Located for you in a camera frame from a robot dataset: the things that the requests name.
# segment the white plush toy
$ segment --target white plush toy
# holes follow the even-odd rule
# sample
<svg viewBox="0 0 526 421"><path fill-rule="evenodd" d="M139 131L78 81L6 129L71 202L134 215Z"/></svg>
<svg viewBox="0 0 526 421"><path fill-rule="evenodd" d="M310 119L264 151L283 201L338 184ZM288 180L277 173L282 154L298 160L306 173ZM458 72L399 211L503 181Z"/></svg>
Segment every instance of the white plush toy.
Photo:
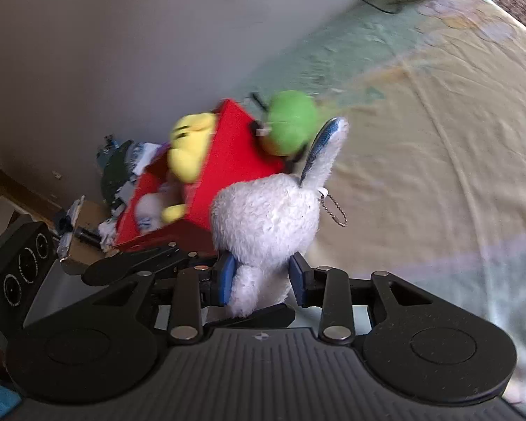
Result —
<svg viewBox="0 0 526 421"><path fill-rule="evenodd" d="M324 125L300 179L276 174L235 183L216 195L211 211L214 244L238 261L227 306L231 316L248 316L286 298L286 264L297 251L304 253L316 234L321 187L348 129L344 118Z"/></svg>

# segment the yellow plush toy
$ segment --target yellow plush toy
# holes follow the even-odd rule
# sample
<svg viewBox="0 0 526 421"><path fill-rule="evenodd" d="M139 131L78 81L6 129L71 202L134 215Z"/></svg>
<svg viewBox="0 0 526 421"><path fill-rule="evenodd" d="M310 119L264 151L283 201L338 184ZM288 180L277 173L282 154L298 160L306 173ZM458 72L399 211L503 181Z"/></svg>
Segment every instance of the yellow plush toy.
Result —
<svg viewBox="0 0 526 421"><path fill-rule="evenodd" d="M186 115L175 124L169 135L168 167L183 184L197 181L215 128L216 115L211 112ZM185 204L177 204L165 208L162 219L169 224L184 215Z"/></svg>

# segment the stuffed animal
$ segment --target stuffed animal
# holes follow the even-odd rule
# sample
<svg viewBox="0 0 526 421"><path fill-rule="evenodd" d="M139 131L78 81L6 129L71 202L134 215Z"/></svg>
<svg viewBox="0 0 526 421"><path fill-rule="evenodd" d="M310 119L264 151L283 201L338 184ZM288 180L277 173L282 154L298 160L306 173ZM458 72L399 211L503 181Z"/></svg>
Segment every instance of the stuffed animal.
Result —
<svg viewBox="0 0 526 421"><path fill-rule="evenodd" d="M135 206L135 221L141 234L147 234L165 225L163 211L176 204L183 204L183 184L168 170L166 182L158 192L142 195Z"/></svg>
<svg viewBox="0 0 526 421"><path fill-rule="evenodd" d="M248 316L285 299L290 289L286 264L295 252L304 253L316 234L321 191L348 128L344 118L324 125L300 179L276 174L235 183L217 194L211 209L214 245L239 263L227 306L231 316Z"/></svg>
<svg viewBox="0 0 526 421"><path fill-rule="evenodd" d="M211 112L186 115L175 124L169 138L168 167L185 189L201 174L215 129L216 115ZM175 204L165 208L161 217L169 224L183 218L185 211L185 204Z"/></svg>
<svg viewBox="0 0 526 421"><path fill-rule="evenodd" d="M266 106L258 94L251 97L267 114L258 123L255 134L265 152L293 157L298 161L317 130L317 108L313 98L297 90L285 90L273 95Z"/></svg>

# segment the green plush toy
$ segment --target green plush toy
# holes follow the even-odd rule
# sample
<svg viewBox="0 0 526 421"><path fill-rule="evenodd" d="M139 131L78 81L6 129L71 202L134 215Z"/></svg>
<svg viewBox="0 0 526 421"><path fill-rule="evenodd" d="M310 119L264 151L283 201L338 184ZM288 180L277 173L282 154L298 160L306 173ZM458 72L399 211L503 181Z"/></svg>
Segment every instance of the green plush toy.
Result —
<svg viewBox="0 0 526 421"><path fill-rule="evenodd" d="M256 94L252 98L267 112L267 121L259 124L256 131L265 152L301 156L316 133L317 108L313 98L304 92L285 90L274 95L268 107Z"/></svg>

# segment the plush toy ear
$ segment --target plush toy ear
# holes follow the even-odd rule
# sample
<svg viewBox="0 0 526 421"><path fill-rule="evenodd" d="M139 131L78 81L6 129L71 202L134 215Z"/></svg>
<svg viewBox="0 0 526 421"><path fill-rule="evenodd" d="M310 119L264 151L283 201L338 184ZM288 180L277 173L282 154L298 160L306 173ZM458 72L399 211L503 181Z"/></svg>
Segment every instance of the plush toy ear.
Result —
<svg viewBox="0 0 526 421"><path fill-rule="evenodd" d="M333 162L349 133L349 123L342 117L328 120L313 141L300 186L304 189L323 187L331 174Z"/></svg>
<svg viewBox="0 0 526 421"><path fill-rule="evenodd" d="M191 122L191 131L201 131L214 125L216 121L216 115L212 112L205 112L203 114L195 115L195 118Z"/></svg>

